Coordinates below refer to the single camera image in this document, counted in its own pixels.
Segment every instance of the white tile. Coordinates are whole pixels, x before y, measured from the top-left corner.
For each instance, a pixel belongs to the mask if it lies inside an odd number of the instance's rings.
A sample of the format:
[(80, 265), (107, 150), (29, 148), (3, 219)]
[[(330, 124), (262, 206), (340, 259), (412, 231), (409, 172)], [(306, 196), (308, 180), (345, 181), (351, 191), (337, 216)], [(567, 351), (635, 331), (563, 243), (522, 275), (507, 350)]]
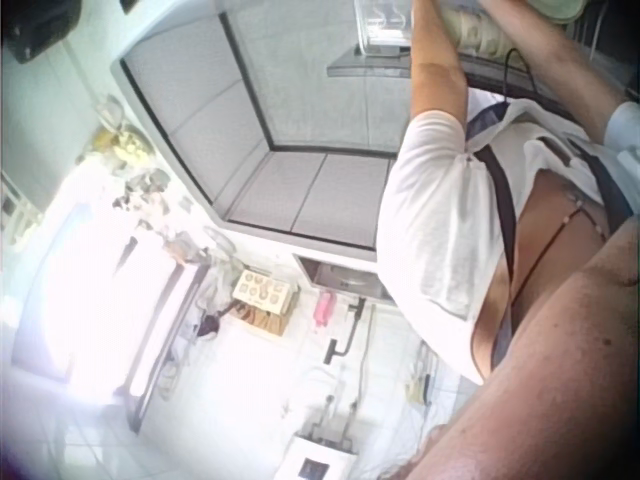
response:
[(191, 475), (187, 473), (174, 471), (174, 472), (164, 472), (164, 473), (159, 473), (158, 475), (154, 475), (152, 480), (194, 480), (194, 479)]
[(166, 453), (153, 446), (129, 447), (129, 453), (150, 475), (168, 472), (176, 468)]
[(58, 470), (47, 443), (9, 443), (3, 444), (4, 453), (18, 471), (30, 480), (51, 480), (58, 477)]
[(4, 438), (13, 441), (46, 441), (47, 436), (36, 410), (31, 405), (3, 405), (0, 428)]
[(55, 452), (62, 480), (109, 480), (104, 467), (90, 447), (66, 446)]
[(92, 447), (113, 480), (128, 480), (148, 475), (125, 447)]

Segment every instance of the black strap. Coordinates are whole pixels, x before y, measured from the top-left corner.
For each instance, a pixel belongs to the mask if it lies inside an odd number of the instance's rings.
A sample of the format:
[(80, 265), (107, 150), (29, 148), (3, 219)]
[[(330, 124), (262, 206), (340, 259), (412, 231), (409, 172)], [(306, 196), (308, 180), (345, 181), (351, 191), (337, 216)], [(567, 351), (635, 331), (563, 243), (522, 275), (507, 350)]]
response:
[(609, 235), (613, 235), (627, 219), (633, 216), (631, 206), (618, 184), (613, 180), (611, 174), (602, 163), (602, 160), (588, 153), (573, 140), (569, 139), (569, 143), (578, 151), (578, 155), (584, 160), (589, 170), (591, 170), (591, 174), (596, 179), (596, 184), (602, 197), (602, 203), (604, 204), (604, 211), (607, 214)]
[(507, 175), (495, 153), (489, 145), (477, 151), (475, 157), (484, 163), (487, 171), (493, 179), (493, 186), (496, 192), (496, 200), (498, 202), (498, 218), (500, 219), (500, 228), (502, 230), (502, 242), (504, 243), (504, 255), (507, 260), (507, 270), (509, 271), (509, 279), (513, 281), (513, 266), (515, 263), (516, 250), (516, 211), (513, 206), (513, 197), (511, 196), (511, 187)]

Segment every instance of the faucet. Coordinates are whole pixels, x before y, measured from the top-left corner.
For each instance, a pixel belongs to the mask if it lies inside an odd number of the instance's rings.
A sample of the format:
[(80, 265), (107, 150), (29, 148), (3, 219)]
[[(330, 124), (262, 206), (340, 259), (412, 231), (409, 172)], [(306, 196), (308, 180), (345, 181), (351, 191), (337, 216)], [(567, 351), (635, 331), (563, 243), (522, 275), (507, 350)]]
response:
[(358, 322), (362, 317), (362, 310), (364, 310), (364, 302), (365, 302), (365, 299), (363, 297), (359, 297), (357, 305), (353, 305), (353, 304), (349, 305), (349, 311), (354, 312), (354, 314), (353, 314), (353, 325), (351, 326), (351, 333), (349, 334), (349, 340), (347, 340), (347, 346), (344, 349), (344, 351), (337, 352), (336, 346), (338, 345), (338, 340), (336, 340), (335, 338), (332, 338), (331, 341), (329, 342), (329, 349), (327, 350), (327, 353), (324, 356), (325, 365), (330, 365), (331, 359), (334, 356), (344, 357), (347, 353), (349, 353), (349, 350), (351, 350), (353, 337), (355, 336), (356, 328), (358, 327)]

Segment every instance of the cabinet door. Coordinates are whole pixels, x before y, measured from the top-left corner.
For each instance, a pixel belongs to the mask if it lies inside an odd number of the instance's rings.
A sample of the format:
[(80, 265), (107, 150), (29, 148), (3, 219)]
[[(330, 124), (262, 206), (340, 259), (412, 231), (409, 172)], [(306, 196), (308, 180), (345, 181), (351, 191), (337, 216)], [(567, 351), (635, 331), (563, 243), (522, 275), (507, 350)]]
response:
[(167, 134), (241, 79), (217, 17), (143, 39), (125, 63)]
[(225, 90), (169, 138), (214, 206), (247, 157), (264, 141), (242, 83)]
[(389, 160), (329, 155), (294, 233), (373, 247)]
[(231, 212), (231, 220), (289, 232), (325, 155), (274, 152)]

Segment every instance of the tiled wall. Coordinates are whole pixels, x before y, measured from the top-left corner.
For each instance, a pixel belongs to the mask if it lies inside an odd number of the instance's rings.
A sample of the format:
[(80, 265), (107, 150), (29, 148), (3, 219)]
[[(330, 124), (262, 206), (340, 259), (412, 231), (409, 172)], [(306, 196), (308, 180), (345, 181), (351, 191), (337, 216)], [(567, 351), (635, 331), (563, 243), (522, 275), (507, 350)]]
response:
[(3, 325), (3, 461), (29, 480), (192, 478), (151, 439), (129, 430), (122, 407), (81, 404), (9, 367), (12, 333)]
[[(365, 308), (353, 347), (324, 367), (329, 340), (343, 349), (352, 316), (337, 305), (329, 327), (316, 329), (317, 293), (303, 293), (282, 338), (226, 317), (219, 336), (192, 350), (170, 401), (154, 397), (143, 433), (154, 438), (198, 478), (269, 480), (291, 436), (315, 419), (330, 393), (337, 398), (328, 426), (342, 429), (358, 388), (371, 310)], [(439, 366), (434, 405), (428, 411), (405, 400), (405, 383), (419, 338), (395, 309), (374, 316), (364, 398), (352, 429), (359, 453), (353, 479), (372, 479), (413, 455), (433, 425), (448, 421), (459, 376)]]

